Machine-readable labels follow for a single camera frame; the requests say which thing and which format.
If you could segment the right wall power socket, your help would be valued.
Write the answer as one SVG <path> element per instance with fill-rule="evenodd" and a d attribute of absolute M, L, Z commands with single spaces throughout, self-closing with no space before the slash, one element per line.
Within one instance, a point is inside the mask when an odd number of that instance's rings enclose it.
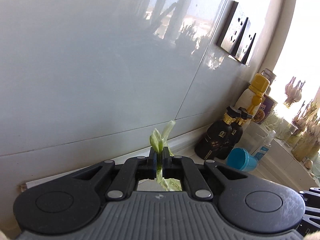
<path fill-rule="evenodd" d="M 253 46 L 255 36 L 256 36 L 255 27 L 248 19 L 246 26 L 244 28 L 242 38 L 240 40 L 239 47 L 235 55 L 236 59 L 240 63 L 247 64 L 247 60 L 249 58 L 249 54 Z"/>

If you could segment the blue plastic cup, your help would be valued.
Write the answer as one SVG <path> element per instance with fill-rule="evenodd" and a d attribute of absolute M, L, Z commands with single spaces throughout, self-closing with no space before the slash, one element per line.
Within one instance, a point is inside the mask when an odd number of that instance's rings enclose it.
<path fill-rule="evenodd" d="M 227 157 L 226 165 L 239 171 L 251 172 L 257 167 L 258 161 L 246 149 L 234 148 Z"/>

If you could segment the green cabbage leaf scrap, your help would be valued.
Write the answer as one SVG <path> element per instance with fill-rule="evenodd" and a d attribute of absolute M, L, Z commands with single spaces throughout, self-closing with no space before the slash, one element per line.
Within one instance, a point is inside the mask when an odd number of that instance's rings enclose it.
<path fill-rule="evenodd" d="M 167 147 L 169 150 L 169 155 L 171 157 L 174 156 L 168 146 L 167 139 L 175 124 L 176 121 L 171 120 L 166 124 L 162 133 L 160 133 L 159 130 L 155 128 L 149 136 L 150 146 L 155 150 L 157 155 L 156 181 L 165 191 L 182 191 L 181 182 L 179 180 L 174 178 L 164 179 L 162 176 L 161 153 L 163 151 L 163 148 Z"/>

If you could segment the right black gold-capped bottle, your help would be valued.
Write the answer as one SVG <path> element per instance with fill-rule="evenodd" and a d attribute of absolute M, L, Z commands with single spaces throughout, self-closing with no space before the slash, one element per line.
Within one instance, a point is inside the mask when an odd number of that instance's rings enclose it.
<path fill-rule="evenodd" d="M 250 115 L 244 107 L 239 107 L 238 110 L 241 111 L 241 116 L 236 118 L 236 120 L 231 123 L 232 132 L 228 136 L 226 142 L 221 146 L 217 159 L 225 160 L 234 146 L 240 141 L 243 135 L 243 126 L 244 124 L 252 119 L 252 115 Z"/>

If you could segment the hanging garlic bunch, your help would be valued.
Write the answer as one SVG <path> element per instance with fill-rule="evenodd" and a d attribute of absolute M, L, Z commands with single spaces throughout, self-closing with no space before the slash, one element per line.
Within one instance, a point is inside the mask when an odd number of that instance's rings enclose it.
<path fill-rule="evenodd" d="M 299 102 L 302 98 L 302 88 L 305 84 L 305 81 L 298 81 L 296 85 L 295 84 L 296 77 L 293 76 L 290 82 L 285 86 L 285 94 L 287 96 L 287 99 L 284 101 L 284 105 L 287 108 L 290 108 L 291 105 L 295 102 Z"/>

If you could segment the black gold-capped bottle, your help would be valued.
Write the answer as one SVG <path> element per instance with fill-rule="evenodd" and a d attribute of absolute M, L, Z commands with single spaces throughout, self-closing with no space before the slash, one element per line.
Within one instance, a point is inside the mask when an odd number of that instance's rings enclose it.
<path fill-rule="evenodd" d="M 217 159 L 225 160 L 234 146 L 240 141 L 243 135 L 243 126 L 244 124 L 252 119 L 252 115 L 250 115 L 244 107 L 239 107 L 238 110 L 241 111 L 241 116 L 236 118 L 236 120 L 231 123 L 232 132 L 228 136 L 226 142 L 221 146 Z"/>
<path fill-rule="evenodd" d="M 228 106 L 223 118 L 215 121 L 196 144 L 194 148 L 195 153 L 203 160 L 214 160 L 232 132 L 231 124 L 240 116 L 240 110 Z"/>

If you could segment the purple food canister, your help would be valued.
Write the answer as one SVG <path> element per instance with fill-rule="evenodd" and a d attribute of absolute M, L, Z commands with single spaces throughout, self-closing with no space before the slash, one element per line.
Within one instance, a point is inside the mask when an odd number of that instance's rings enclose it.
<path fill-rule="evenodd" d="M 273 98 L 265 94 L 263 101 L 253 118 L 253 121 L 257 124 L 262 124 L 277 104 L 278 103 Z"/>

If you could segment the clear sanitizer bottle blue label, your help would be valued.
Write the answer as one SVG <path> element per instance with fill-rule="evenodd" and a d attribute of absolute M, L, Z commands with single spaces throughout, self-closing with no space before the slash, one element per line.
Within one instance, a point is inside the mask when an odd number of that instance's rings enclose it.
<path fill-rule="evenodd" d="M 271 142 L 275 135 L 276 131 L 273 130 L 250 155 L 260 161 L 271 148 Z"/>

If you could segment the white bottle yellow pump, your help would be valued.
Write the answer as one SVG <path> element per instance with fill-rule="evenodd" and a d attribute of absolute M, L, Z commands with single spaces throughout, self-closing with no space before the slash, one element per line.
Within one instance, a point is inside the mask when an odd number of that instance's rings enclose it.
<path fill-rule="evenodd" d="M 257 113 L 265 92 L 270 85 L 270 81 L 262 74 L 257 73 L 249 87 L 241 94 L 235 103 L 235 108 L 243 107 L 251 115 L 255 116 Z"/>

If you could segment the sprouting garlic jar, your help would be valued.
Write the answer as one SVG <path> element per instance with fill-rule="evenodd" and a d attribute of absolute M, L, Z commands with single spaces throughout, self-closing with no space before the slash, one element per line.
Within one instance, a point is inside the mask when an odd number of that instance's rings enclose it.
<path fill-rule="evenodd" d="M 309 154 L 319 136 L 318 110 L 317 100 L 310 101 L 302 115 L 295 119 L 298 128 L 303 132 L 291 150 L 297 161 L 302 161 Z"/>

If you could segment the metal lidded jar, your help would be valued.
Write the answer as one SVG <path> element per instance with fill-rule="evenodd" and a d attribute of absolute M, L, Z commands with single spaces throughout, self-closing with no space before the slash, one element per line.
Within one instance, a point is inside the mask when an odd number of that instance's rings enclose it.
<path fill-rule="evenodd" d="M 271 85 L 272 85 L 273 81 L 276 79 L 276 75 L 271 70 L 269 70 L 268 68 L 264 69 L 261 72 L 261 74 L 265 78 L 267 78 L 269 80 L 269 82 L 270 82 L 269 87 L 268 87 L 267 91 L 265 92 L 265 94 L 268 95 L 270 93 L 270 91 L 271 91 Z"/>

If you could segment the left black gold-capped bottle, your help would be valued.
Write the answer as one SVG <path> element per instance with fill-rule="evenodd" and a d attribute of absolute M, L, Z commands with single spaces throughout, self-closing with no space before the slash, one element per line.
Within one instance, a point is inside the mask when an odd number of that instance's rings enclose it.
<path fill-rule="evenodd" d="M 223 118 L 215 121 L 196 144 L 194 148 L 195 153 L 203 160 L 214 160 L 232 132 L 231 124 L 240 116 L 240 110 L 228 106 Z"/>

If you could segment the left wall power socket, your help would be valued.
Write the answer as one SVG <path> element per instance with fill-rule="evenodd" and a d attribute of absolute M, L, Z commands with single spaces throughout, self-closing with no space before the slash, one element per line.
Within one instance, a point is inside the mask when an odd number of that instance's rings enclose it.
<path fill-rule="evenodd" d="M 240 42 L 248 22 L 248 16 L 239 2 L 233 1 L 216 45 L 233 57 L 240 47 Z"/>

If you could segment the wall power socket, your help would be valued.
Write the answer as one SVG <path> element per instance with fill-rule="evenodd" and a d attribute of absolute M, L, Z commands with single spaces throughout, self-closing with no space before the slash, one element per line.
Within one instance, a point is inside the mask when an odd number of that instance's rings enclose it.
<path fill-rule="evenodd" d="M 233 57 L 240 47 L 240 42 L 248 22 L 248 16 L 239 2 L 233 1 L 216 45 Z"/>
<path fill-rule="evenodd" d="M 240 63 L 247 64 L 247 60 L 249 58 L 249 54 L 253 46 L 255 36 L 256 36 L 255 27 L 248 19 L 246 26 L 244 28 L 242 38 L 240 40 L 239 47 L 235 55 L 236 59 Z"/>

